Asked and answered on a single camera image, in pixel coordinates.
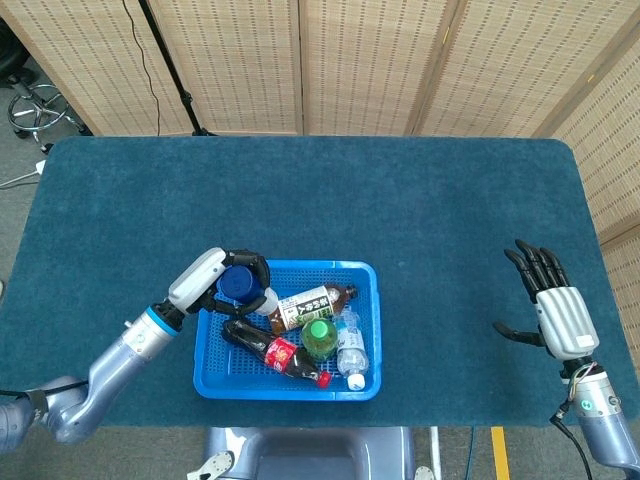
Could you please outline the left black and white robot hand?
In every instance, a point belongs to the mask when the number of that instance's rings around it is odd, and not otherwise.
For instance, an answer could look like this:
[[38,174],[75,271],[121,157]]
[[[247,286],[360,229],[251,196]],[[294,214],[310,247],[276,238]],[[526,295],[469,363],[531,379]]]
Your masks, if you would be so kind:
[[[215,298],[216,282],[232,266],[245,266],[256,277],[264,293],[242,306]],[[249,250],[225,250],[214,247],[200,255],[170,286],[168,301],[182,313],[201,309],[231,316],[253,312],[269,315],[277,309],[278,297],[270,287],[270,270],[266,259]]]

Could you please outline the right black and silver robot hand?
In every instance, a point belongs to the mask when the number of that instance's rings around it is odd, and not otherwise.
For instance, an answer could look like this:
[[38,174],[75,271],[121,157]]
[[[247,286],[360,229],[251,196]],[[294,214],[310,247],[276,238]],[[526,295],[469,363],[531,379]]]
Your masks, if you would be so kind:
[[572,286],[557,256],[545,247],[535,247],[521,239],[516,250],[505,256],[520,275],[537,316],[537,330],[524,332],[495,322],[502,337],[521,344],[543,348],[563,363],[586,362],[592,358],[600,340],[580,291]]

